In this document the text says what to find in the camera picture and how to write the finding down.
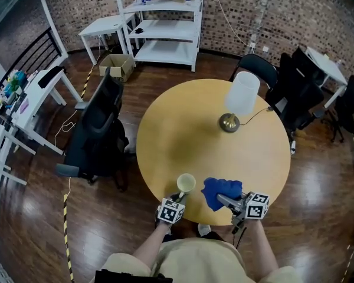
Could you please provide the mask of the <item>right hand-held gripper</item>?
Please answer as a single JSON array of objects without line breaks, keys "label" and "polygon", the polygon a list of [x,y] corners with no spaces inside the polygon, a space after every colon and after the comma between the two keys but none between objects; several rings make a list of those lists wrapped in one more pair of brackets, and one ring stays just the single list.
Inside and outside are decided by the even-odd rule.
[{"label": "right hand-held gripper", "polygon": [[249,219],[261,220],[265,217],[270,197],[263,193],[243,193],[239,199],[217,194],[217,200],[232,212],[232,233],[235,235],[243,230],[244,222]]}]

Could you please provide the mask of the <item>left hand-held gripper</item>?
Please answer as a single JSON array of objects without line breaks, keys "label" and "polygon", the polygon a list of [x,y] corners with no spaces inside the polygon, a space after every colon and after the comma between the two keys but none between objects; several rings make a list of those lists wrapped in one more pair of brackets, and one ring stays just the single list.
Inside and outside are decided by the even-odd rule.
[{"label": "left hand-held gripper", "polygon": [[188,195],[184,194],[181,198],[179,195],[163,198],[155,212],[155,227],[157,228],[161,223],[171,227],[179,222],[186,208],[187,197]]}]

